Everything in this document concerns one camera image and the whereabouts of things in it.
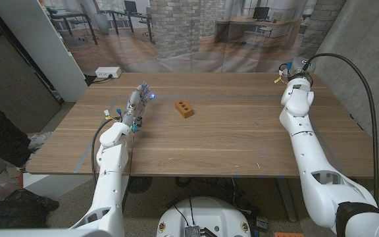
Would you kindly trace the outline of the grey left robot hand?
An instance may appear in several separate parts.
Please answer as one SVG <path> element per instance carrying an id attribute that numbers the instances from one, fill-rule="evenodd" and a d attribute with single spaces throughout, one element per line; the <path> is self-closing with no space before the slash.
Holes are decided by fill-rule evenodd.
<path id="1" fill-rule="evenodd" d="M 145 111 L 145 106 L 154 98 L 155 95 L 150 92 L 149 84 L 143 81 L 130 94 L 126 108 L 122 114 L 122 123 L 129 127 L 140 127 L 142 124 L 142 116 Z"/>

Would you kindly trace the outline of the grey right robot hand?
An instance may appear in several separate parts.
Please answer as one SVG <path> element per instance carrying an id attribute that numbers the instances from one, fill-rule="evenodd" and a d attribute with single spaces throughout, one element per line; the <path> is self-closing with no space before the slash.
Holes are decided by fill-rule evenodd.
<path id="1" fill-rule="evenodd" d="M 290 63 L 291 66 L 288 70 L 288 73 L 290 76 L 293 76 L 294 74 L 297 74 L 302 71 L 303 67 L 307 64 L 308 59 L 305 57 L 296 56 L 294 57 Z M 313 73 L 315 71 L 316 65 L 313 62 L 310 62 L 307 72 L 309 74 Z"/>

